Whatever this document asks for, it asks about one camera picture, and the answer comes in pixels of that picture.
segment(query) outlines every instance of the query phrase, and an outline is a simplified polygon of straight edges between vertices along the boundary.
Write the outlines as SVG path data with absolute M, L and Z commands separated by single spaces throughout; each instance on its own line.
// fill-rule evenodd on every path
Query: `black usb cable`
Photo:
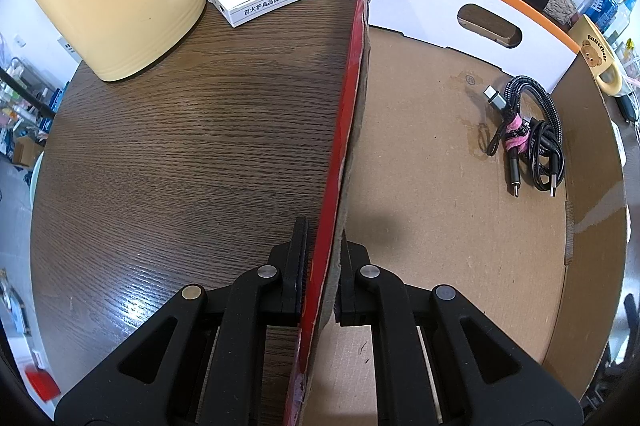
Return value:
M 520 97 L 528 91 L 542 109 L 545 120 L 533 117 L 528 121 L 520 115 Z M 501 95 L 492 86 L 484 95 L 489 104 L 502 115 L 502 123 L 487 147 L 487 155 L 493 156 L 500 140 L 504 139 L 509 158 L 509 171 L 513 194 L 517 197 L 520 188 L 519 158 L 529 164 L 533 184 L 540 191 L 549 191 L 556 196 L 556 188 L 564 179 L 564 154 L 562 153 L 562 123 L 551 96 L 534 79 L 516 76 L 504 88 Z M 548 158 L 547 164 L 540 159 Z

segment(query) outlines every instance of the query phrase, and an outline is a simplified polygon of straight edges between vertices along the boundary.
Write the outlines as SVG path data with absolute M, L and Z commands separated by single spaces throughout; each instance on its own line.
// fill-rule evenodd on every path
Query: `red object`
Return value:
M 38 394 L 38 397 L 47 402 L 60 395 L 60 389 L 53 380 L 53 377 L 46 371 L 40 370 L 30 364 L 24 370 L 24 375 Z
M 335 124 L 334 142 L 329 162 L 329 173 L 324 187 L 324 196 L 318 222 L 318 233 L 308 275 L 305 300 L 300 320 L 298 345 L 294 354 L 294 365 L 289 379 L 284 426 L 295 426 L 306 393 L 306 370 L 310 355 L 311 341 L 320 310 L 324 279 L 329 267 L 331 248 L 334 241 L 335 220 L 338 212 L 340 188 L 344 161 L 349 143 L 351 124 L 355 108 L 360 65 L 364 53 L 367 31 L 367 7 L 369 0 L 356 0 L 351 38 L 347 54 L 347 64 L 342 81 L 340 105 Z

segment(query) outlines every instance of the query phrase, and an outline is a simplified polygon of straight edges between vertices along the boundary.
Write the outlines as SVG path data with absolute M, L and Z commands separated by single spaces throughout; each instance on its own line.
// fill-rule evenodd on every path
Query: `bear face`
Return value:
M 584 56 L 584 59 L 587 60 L 589 67 L 597 67 L 602 64 L 602 57 L 599 55 L 598 50 L 591 45 L 589 40 L 582 42 L 580 52 Z

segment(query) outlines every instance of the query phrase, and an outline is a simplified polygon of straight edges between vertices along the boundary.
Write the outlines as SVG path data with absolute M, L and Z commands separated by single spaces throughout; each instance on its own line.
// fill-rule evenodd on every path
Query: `dark wood grain surface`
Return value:
M 233 282 L 297 215 L 314 231 L 354 3 L 302 0 L 235 29 L 208 4 L 137 77 L 78 69 L 31 230 L 38 325 L 63 392 L 182 285 Z M 270 332 L 268 423 L 282 417 L 294 336 Z

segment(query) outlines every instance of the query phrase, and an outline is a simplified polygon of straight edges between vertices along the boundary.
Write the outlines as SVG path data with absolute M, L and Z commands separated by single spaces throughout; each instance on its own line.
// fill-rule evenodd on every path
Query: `cardboard box handle hole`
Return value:
M 522 42 L 522 31 L 508 20 L 476 4 L 465 4 L 458 11 L 458 23 L 465 29 L 512 49 Z

